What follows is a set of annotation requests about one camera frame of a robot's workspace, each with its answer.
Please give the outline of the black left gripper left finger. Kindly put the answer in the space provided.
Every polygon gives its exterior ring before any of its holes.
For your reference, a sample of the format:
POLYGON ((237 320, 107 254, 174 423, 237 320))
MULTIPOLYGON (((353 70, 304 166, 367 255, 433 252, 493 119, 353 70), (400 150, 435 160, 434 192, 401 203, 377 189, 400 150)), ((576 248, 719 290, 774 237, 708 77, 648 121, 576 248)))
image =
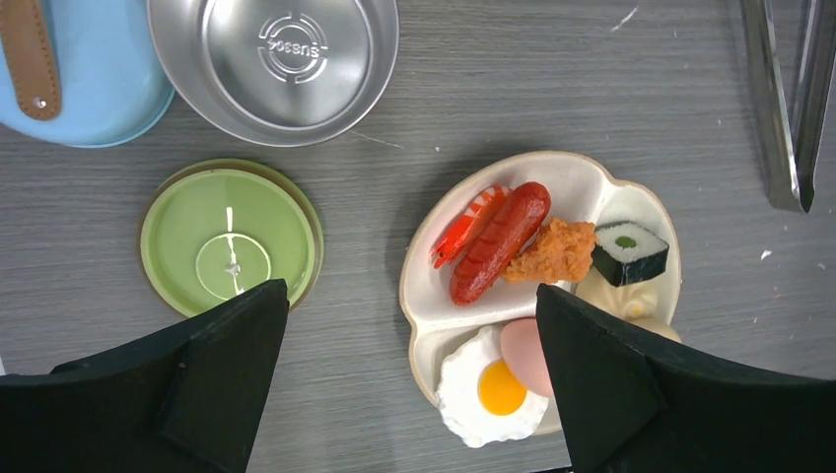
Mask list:
POLYGON ((1 378, 5 472, 243 472, 288 320, 266 281, 121 346, 1 378))

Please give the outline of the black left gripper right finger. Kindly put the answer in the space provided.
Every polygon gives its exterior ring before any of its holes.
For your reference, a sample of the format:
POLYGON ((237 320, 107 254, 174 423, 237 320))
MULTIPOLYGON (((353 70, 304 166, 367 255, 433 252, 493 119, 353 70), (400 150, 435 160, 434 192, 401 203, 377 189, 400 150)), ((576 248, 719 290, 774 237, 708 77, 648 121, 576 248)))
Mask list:
POLYGON ((831 472, 835 384, 719 358, 555 286, 539 339, 575 472, 831 472))

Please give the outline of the sushi roll toy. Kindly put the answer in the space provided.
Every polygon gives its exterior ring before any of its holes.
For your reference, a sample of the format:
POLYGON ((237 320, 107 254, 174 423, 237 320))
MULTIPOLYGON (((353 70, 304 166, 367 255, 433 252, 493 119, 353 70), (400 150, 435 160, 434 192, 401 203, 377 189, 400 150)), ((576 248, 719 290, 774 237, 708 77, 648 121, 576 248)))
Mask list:
POLYGON ((613 287, 650 281, 666 271, 668 243, 635 222, 599 226, 595 236, 592 265, 613 287))

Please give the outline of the steel tongs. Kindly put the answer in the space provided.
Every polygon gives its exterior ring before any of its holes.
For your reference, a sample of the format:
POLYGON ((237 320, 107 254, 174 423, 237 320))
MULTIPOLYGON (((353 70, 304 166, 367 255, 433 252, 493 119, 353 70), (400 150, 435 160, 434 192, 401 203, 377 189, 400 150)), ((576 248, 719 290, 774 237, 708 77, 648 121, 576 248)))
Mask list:
POLYGON ((772 207, 810 212, 835 64, 835 3, 806 1, 796 86, 787 95, 772 3, 740 3, 755 135, 772 207))

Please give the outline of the white dumpling bun toy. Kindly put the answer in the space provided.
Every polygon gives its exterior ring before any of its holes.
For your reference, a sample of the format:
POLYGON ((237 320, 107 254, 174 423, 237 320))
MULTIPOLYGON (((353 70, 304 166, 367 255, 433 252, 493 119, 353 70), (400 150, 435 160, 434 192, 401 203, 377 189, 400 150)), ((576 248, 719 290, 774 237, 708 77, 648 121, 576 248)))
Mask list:
POLYGON ((659 291, 652 281, 615 287, 593 268, 576 285, 575 295, 619 319, 681 342, 676 331, 662 319, 659 291))

